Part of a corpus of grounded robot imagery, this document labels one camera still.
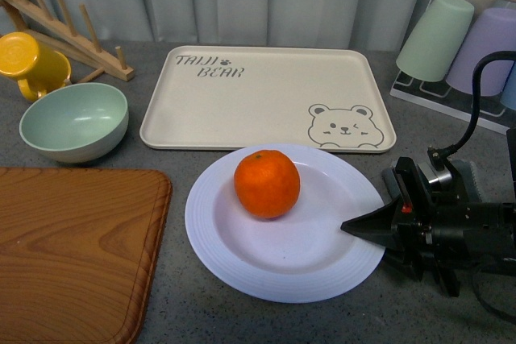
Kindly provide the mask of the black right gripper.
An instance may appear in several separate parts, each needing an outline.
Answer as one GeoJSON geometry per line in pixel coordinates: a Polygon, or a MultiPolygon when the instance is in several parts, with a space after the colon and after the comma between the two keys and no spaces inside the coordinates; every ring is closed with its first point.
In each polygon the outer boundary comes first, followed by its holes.
{"type": "Polygon", "coordinates": [[[515,273],[515,205],[467,201],[462,177],[450,171],[451,187],[435,192],[412,159],[400,158],[393,172],[401,196],[340,229],[391,248],[383,260],[404,276],[420,280],[430,271],[449,296],[459,296],[457,270],[515,273]]]}

